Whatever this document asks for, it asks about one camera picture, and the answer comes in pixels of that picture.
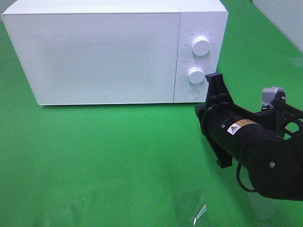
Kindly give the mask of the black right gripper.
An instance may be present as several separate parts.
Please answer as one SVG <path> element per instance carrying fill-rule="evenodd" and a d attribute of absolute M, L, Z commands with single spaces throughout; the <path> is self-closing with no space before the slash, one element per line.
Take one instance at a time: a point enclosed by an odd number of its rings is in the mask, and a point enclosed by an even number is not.
<path fill-rule="evenodd" d="M 208 91 L 205 105 L 195 107 L 195 113 L 201 125 L 201 131 L 207 138 L 217 156 L 220 168 L 232 166 L 232 156 L 222 147 L 235 147 L 237 140 L 227 130 L 233 124 L 237 105 L 223 80 L 223 74 L 211 73 L 205 76 Z"/>

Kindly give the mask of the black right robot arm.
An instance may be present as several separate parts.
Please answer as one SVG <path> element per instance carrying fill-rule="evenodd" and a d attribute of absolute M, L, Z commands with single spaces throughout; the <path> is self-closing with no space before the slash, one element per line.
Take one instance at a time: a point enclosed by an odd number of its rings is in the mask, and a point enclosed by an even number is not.
<path fill-rule="evenodd" d="M 263 106 L 253 113 L 236 105 L 220 73 L 206 76 L 208 92 L 195 107 L 201 132 L 221 168 L 238 161 L 246 168 L 251 192 L 272 199 L 303 199 L 303 113 L 286 103 L 281 87 L 262 91 Z"/>

